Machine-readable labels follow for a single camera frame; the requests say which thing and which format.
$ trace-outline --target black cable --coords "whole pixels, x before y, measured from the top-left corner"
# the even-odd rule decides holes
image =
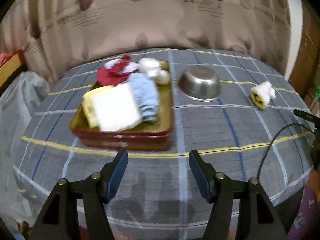
[[[276,134],[276,135],[274,136],[274,138],[272,139],[272,141],[271,141],[268,149],[266,150],[266,152],[265,152],[265,154],[264,154],[264,156],[263,156],[263,158],[262,158],[262,160],[261,160],[261,163],[260,163],[260,166],[259,166],[259,169],[258,169],[258,173],[257,173],[257,180],[260,180],[260,173],[261,173],[262,166],[263,166],[263,164],[264,164],[265,159],[267,158],[267,155],[268,155],[268,153],[269,153],[269,150],[270,150],[270,148],[271,148],[274,140],[278,137],[278,135],[279,135],[284,129],[287,129],[288,127],[294,126],[294,125],[296,125],[296,126],[301,126],[301,127],[303,127],[304,129],[308,130],[309,132],[315,134],[314,131],[310,130],[308,127],[304,126],[303,124],[299,124],[299,123],[291,123],[291,124],[288,124],[288,125],[286,125],[285,127],[281,128],[280,131],[277,132],[277,134]]]

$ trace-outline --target folded yellow cloth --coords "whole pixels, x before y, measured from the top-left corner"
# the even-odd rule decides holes
[[[94,112],[94,109],[92,107],[92,101],[91,96],[98,94],[103,91],[108,91],[112,89],[114,86],[104,86],[100,88],[96,88],[94,90],[90,90],[89,92],[85,93],[83,95],[83,101],[82,101],[82,108],[85,114],[85,117],[88,120],[88,124],[90,128],[94,128],[98,126],[98,120],[96,117],[96,114]]]

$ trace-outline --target upside-down stainless steel bowl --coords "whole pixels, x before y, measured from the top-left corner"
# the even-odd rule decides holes
[[[178,86],[188,97],[204,102],[216,100],[221,92],[216,72],[202,65],[188,67],[179,78]]]

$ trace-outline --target metal screw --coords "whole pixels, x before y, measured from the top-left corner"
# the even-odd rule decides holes
[[[92,173],[92,174],[91,174],[91,178],[93,178],[93,179],[98,179],[98,178],[100,178],[100,173],[98,173],[98,172]]]
[[[225,175],[224,175],[222,172],[218,172],[218,173],[216,174],[216,178],[217,178],[217,179],[224,179],[224,178],[225,178]]]
[[[60,186],[66,184],[66,183],[67,183],[67,180],[66,180],[66,179],[59,179],[59,181],[58,181],[58,184],[59,184]]]
[[[253,184],[253,185],[257,185],[259,183],[259,181],[256,179],[256,178],[251,178],[250,179],[250,182]]]

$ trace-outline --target table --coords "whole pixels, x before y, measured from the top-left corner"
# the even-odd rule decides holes
[[[174,100],[173,146],[166,152],[129,152],[129,162],[116,197],[106,206],[111,228],[143,239],[192,239],[202,236],[212,206],[202,199],[188,152],[197,149],[205,162],[232,179],[256,176],[272,137],[286,124],[306,121],[293,109],[309,111],[278,72],[242,53],[221,50],[148,49],[130,53],[132,61],[154,57],[170,63]],[[100,171],[114,150],[85,147],[68,128],[82,95],[96,82],[97,67],[122,55],[91,62],[66,73],[32,118],[14,162],[22,194],[44,203],[60,178],[75,181]],[[214,102],[193,101],[177,87],[189,65],[212,67],[220,78],[221,95]],[[269,81],[276,100],[256,108],[250,88]],[[261,172],[261,184],[277,205],[301,189],[312,170],[313,135],[291,127],[275,141]],[[79,221],[84,210],[78,203]],[[234,202],[231,228],[236,227]]]

